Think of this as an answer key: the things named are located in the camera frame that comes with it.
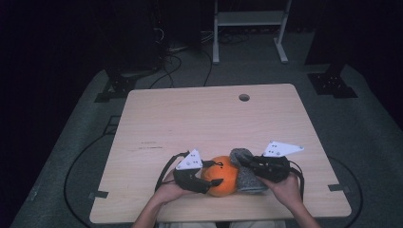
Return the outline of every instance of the gray glove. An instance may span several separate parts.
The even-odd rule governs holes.
[[[238,191],[247,193],[259,193],[266,191],[268,187],[255,176],[253,170],[249,167],[242,166],[238,161],[237,157],[248,160],[249,158],[247,158],[247,156],[251,158],[253,157],[253,154],[245,148],[235,148],[229,155],[231,162],[240,169],[237,177]]]

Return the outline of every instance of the white shelf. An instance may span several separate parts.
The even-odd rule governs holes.
[[[218,26],[267,26],[281,25],[284,11],[219,12]]]

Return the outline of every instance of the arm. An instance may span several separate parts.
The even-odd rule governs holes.
[[[286,180],[279,183],[259,179],[273,191],[278,201],[290,210],[301,228],[320,227],[302,202],[298,189],[298,179],[295,174],[290,173]]]
[[[137,217],[132,228],[153,227],[160,209],[170,201],[179,199],[181,196],[192,194],[193,192],[183,190],[174,182],[172,171],[163,180],[163,184],[150,198],[143,211]]]

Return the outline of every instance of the orange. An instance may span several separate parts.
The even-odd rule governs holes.
[[[210,167],[203,168],[201,178],[206,181],[223,179],[219,186],[211,186],[208,194],[214,197],[225,197],[237,191],[238,168],[229,156],[219,156],[213,159],[215,163]]]

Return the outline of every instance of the dark background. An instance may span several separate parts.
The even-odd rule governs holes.
[[[0,226],[12,222],[96,73],[158,66],[163,53],[153,27],[165,28],[167,37],[187,37],[188,43],[200,29],[212,28],[211,0],[167,0],[167,6],[133,0],[132,8],[121,10],[127,2],[0,0]],[[281,4],[241,2],[240,10]],[[174,13],[169,6],[182,7]],[[222,10],[229,7],[223,4]],[[364,75],[400,127],[402,9],[398,0],[295,0],[287,25],[290,32],[317,29],[306,63],[329,64],[341,55]]]

